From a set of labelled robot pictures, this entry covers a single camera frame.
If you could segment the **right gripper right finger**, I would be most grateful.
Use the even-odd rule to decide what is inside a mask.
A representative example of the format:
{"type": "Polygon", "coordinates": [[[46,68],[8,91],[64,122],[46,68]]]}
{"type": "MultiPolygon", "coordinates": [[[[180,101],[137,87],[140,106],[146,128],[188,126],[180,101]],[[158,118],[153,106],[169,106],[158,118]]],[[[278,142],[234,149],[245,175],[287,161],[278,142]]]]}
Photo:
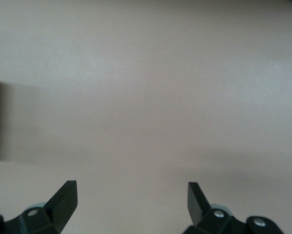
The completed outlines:
{"type": "Polygon", "coordinates": [[[281,234],[272,220],[250,216],[246,222],[236,219],[224,206],[210,205],[196,182],[188,183],[187,208],[192,220],[185,234],[281,234]]]}

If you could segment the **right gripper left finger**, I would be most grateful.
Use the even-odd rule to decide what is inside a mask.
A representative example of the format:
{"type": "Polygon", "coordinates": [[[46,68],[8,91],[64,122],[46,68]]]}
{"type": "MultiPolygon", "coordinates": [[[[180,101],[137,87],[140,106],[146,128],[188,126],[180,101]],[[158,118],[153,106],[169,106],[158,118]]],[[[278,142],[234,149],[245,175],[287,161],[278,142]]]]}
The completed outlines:
{"type": "Polygon", "coordinates": [[[28,207],[5,221],[0,215],[0,234],[60,234],[77,207],[77,182],[66,181],[46,202],[28,207]]]}

